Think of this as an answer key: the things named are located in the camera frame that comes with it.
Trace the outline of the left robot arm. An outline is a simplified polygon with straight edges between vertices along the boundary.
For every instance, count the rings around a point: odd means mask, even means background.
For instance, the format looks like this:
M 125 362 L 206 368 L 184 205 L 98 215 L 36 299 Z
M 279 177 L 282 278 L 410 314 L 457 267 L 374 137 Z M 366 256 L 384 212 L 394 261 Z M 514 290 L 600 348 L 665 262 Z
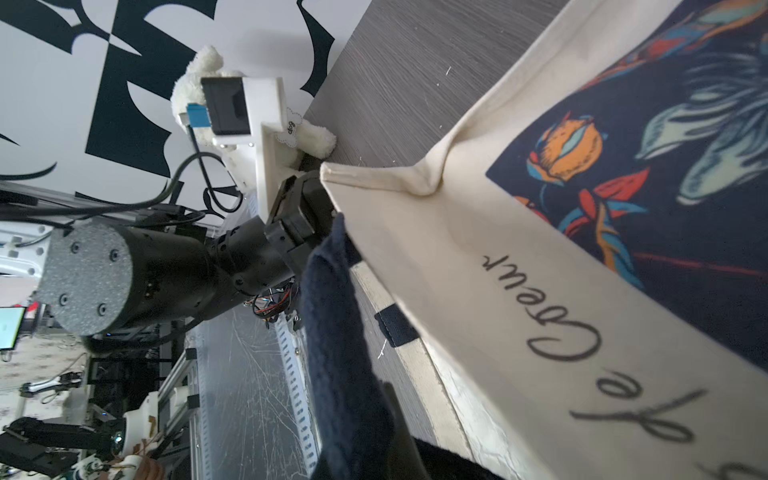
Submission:
M 283 182 L 266 220 L 252 218 L 208 242 L 89 222 L 52 235 L 32 298 L 79 336 L 209 320 L 299 278 L 335 213 L 313 171 Z

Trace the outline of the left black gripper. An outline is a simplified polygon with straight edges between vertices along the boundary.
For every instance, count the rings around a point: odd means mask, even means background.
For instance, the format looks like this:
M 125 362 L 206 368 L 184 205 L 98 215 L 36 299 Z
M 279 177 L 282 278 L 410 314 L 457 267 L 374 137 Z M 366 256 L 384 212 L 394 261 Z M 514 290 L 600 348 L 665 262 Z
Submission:
M 338 211 L 318 171 L 284 180 L 264 234 L 295 277 L 301 277 L 312 251 L 331 233 Z

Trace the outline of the cream canvas tote bag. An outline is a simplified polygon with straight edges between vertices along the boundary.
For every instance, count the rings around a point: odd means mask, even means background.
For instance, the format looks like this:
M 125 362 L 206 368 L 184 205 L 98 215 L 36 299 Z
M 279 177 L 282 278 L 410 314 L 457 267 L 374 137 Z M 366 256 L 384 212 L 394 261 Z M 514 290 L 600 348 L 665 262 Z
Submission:
M 767 5 L 572 1 L 348 237 L 510 479 L 767 475 Z

